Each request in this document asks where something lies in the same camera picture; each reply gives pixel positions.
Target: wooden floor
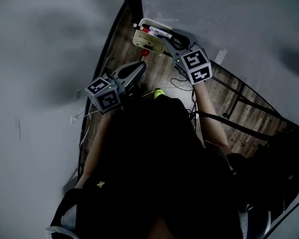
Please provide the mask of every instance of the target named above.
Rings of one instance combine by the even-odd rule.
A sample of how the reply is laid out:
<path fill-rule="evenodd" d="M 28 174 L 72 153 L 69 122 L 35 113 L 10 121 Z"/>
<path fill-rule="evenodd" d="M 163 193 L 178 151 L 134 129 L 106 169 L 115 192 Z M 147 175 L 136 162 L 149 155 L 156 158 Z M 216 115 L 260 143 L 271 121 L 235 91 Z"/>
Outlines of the wooden floor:
<path fill-rule="evenodd" d="M 105 70 L 109 73 L 115 71 L 120 65 L 132 61 L 138 61 L 141 56 L 142 50 L 136 48 L 132 44 L 132 38 L 135 30 L 132 28 L 131 18 L 130 10 L 127 8 L 119 22 L 107 52 L 108 60 Z M 171 78 L 177 78 L 180 80 L 184 79 L 183 76 L 174 69 L 172 65 L 172 58 L 166 55 L 156 55 L 151 52 L 148 57 L 143 57 L 142 61 L 145 61 L 147 65 L 147 69 L 140 80 L 140 85 L 144 95 L 150 93 L 156 88 L 163 88 L 167 96 L 179 98 L 187 109 L 193 108 L 193 102 L 191 101 L 192 91 L 180 90 L 174 87 L 170 82 Z M 213 76 L 226 83 L 231 88 L 237 91 L 240 89 L 241 83 L 239 80 L 223 70 L 221 67 L 213 65 L 212 71 Z M 182 88 L 184 89 L 192 89 L 189 82 L 179 82 L 175 80 L 173 80 L 173 82 L 177 85 L 183 86 Z M 214 79 L 207 80 L 206 85 L 218 115 L 223 116 L 224 113 L 228 114 L 234 105 L 237 95 Z M 242 95 L 252 102 L 271 109 L 271 107 L 262 100 L 261 97 L 246 86 L 244 87 Z M 152 98 L 152 95 L 147 95 L 144 98 Z M 92 105 L 89 112 L 91 113 L 93 111 L 96 111 L 96 109 Z M 91 114 L 91 116 L 92 120 L 90 129 L 82 147 L 81 168 L 84 167 L 87 154 L 90 150 L 98 124 L 102 117 L 100 113 L 94 113 Z M 287 123 L 279 118 L 241 102 L 238 102 L 230 121 L 269 135 L 275 135 L 287 126 Z M 231 150 L 233 152 L 240 153 L 245 157 L 251 157 L 257 150 L 259 144 L 264 145 L 266 143 L 265 141 L 242 133 L 225 124 L 223 124 L 223 127 L 227 134 Z M 197 121 L 196 133 L 203 142 L 199 121 Z"/>

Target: cable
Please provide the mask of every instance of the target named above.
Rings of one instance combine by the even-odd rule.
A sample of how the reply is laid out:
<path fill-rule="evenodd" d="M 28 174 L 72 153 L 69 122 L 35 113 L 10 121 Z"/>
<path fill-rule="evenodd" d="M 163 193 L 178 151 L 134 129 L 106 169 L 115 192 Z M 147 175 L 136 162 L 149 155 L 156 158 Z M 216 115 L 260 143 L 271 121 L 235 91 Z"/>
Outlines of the cable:
<path fill-rule="evenodd" d="M 88 132 L 89 132 L 89 129 L 90 129 L 90 125 L 91 125 L 91 120 L 92 120 L 91 114 L 87 114 L 87 116 L 89 116 L 89 118 L 90 118 L 90 122 L 89 122 L 89 126 L 88 126 L 88 128 L 86 129 L 86 132 L 85 132 L 85 134 L 84 134 L 84 137 L 83 137 L 82 141 L 80 142 L 79 150 L 80 150 L 80 148 L 81 148 L 81 146 L 82 146 L 82 144 L 83 144 L 83 142 L 84 142 L 86 136 L 88 135 Z"/>
<path fill-rule="evenodd" d="M 228 126 L 231 126 L 232 128 L 238 129 L 239 131 L 241 131 L 243 133 L 246 133 L 248 135 L 251 135 L 255 138 L 258 138 L 258 139 L 261 139 L 261 140 L 264 140 L 264 141 L 271 141 L 275 137 L 273 135 L 267 135 L 267 134 L 260 133 L 260 132 L 254 131 L 252 129 L 246 128 L 242 125 L 234 123 L 234 122 L 232 122 L 230 120 L 227 120 L 223 117 L 219 117 L 217 115 L 208 114 L 208 113 L 204 113 L 204 112 L 201 112 L 201 111 L 196 111 L 196 112 L 194 112 L 194 114 L 199 114 L 200 116 L 204 116 L 204 117 L 207 117 L 207 118 L 218 120 L 221 123 L 224 123 Z"/>
<path fill-rule="evenodd" d="M 179 80 L 177 78 L 171 78 L 170 80 L 170 83 L 172 83 L 176 88 L 180 89 L 180 90 L 184 90 L 184 91 L 192 91 L 193 89 L 190 89 L 190 90 L 185 90 L 185 89 L 182 89 L 182 88 L 179 88 L 179 87 L 189 87 L 189 86 L 180 86 L 180 85 L 175 85 L 172 80 L 177 80 L 177 81 L 180 81 L 180 82 L 187 82 L 187 80 Z"/>
<path fill-rule="evenodd" d="M 175 87 L 165 87 L 165 88 L 158 88 L 158 89 L 175 89 L 175 88 L 178 88 L 178 89 L 181 89 L 181 88 L 179 88 L 179 87 L 177 87 L 177 86 L 180 86 L 180 85 L 175 85 L 175 84 L 173 84 Z M 153 92 L 155 92 L 156 90 L 153 90 L 153 91 L 151 91 L 151 92 L 149 92 L 149 93 L 147 93 L 147 94 L 145 94 L 144 96 L 142 96 L 142 98 L 143 97 L 145 97 L 145 96 L 147 96 L 147 95 L 149 95 L 149 94 L 151 94 L 151 93 L 153 93 Z"/>
<path fill-rule="evenodd" d="M 75 116 L 74 119 L 75 119 L 75 120 L 77 120 L 77 119 L 81 119 L 81 118 L 84 118 L 84 117 L 86 117 L 86 116 L 88 116 L 88 115 L 90 115 L 90 114 L 97 113 L 97 112 L 99 112 L 99 110 L 97 110 L 97 111 L 95 111 L 95 112 L 88 113 L 88 114 L 86 114 L 85 116 L 82 116 L 82 117 L 77 117 L 77 116 L 79 116 L 80 114 L 83 113 L 83 112 L 81 112 L 80 114 L 78 114 L 77 116 Z"/>
<path fill-rule="evenodd" d="M 186 80 L 188 80 L 190 82 L 187 73 L 184 72 L 184 70 L 180 66 L 176 65 L 176 66 L 174 66 L 174 68 L 176 68 L 176 70 L 178 71 L 178 73 L 181 74 Z"/>
<path fill-rule="evenodd" d="M 196 98 L 195 98 L 195 92 L 194 92 L 194 90 L 191 93 L 191 100 L 194 103 L 194 106 L 193 106 L 193 109 L 191 110 L 189 118 L 192 120 L 193 130 L 196 133 L 196 126 L 197 126 L 197 119 L 196 119 L 197 105 L 196 105 Z"/>

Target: black cable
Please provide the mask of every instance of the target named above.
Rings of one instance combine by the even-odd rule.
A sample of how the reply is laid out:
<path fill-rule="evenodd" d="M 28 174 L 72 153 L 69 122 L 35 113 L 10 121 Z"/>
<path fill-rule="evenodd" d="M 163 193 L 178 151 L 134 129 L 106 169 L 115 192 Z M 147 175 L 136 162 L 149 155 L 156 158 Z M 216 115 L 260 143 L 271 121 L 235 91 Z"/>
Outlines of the black cable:
<path fill-rule="evenodd" d="M 180 90 L 184 90 L 184 91 L 192 91 L 192 89 L 191 89 L 191 90 L 185 90 L 185 89 L 180 88 L 179 86 L 175 85 L 175 84 L 172 82 L 172 80 L 177 80 L 177 81 L 179 81 L 179 82 L 187 82 L 187 80 L 179 80 L 179 79 L 176 79 L 176 78 L 171 78 L 170 83 L 172 83 L 176 88 L 178 88 L 178 89 L 180 89 Z"/>
<path fill-rule="evenodd" d="M 219 117 L 217 115 L 208 114 L 208 113 L 204 113 L 204 112 L 201 112 L 201 111 L 196 111 L 195 114 L 199 114 L 200 116 L 204 116 L 204 117 L 208 117 L 208 118 L 211 118 L 211 119 L 214 119 L 214 120 L 218 120 L 221 123 L 224 123 L 224 124 L 226 124 L 228 126 L 231 126 L 231 127 L 235 128 L 235 129 L 238 129 L 239 131 L 241 131 L 243 133 L 246 133 L 248 135 L 251 135 L 251 136 L 253 136 L 255 138 L 258 138 L 258 139 L 261 139 L 261 140 L 264 140 L 264 141 L 270 141 L 270 140 L 272 140 L 274 138 L 274 136 L 254 131 L 252 129 L 246 128 L 246 127 L 244 127 L 242 125 L 238 125 L 237 123 L 234 123 L 234 122 L 232 122 L 230 120 L 227 120 L 225 118 Z"/>
<path fill-rule="evenodd" d="M 176 68 L 176 70 L 178 71 L 178 73 L 181 74 L 186 80 L 190 81 L 189 78 L 188 78 L 187 73 L 184 72 L 183 69 L 180 66 L 175 65 L 174 68 Z"/>
<path fill-rule="evenodd" d="M 196 133 L 196 126 L 197 126 L 197 119 L 196 119 L 196 112 L 197 112 L 197 106 L 196 106 L 196 99 L 195 97 L 195 92 L 193 90 L 193 92 L 191 93 L 191 100 L 194 103 L 193 109 L 191 110 L 191 120 L 192 120 L 192 126 L 193 126 L 193 130 Z"/>

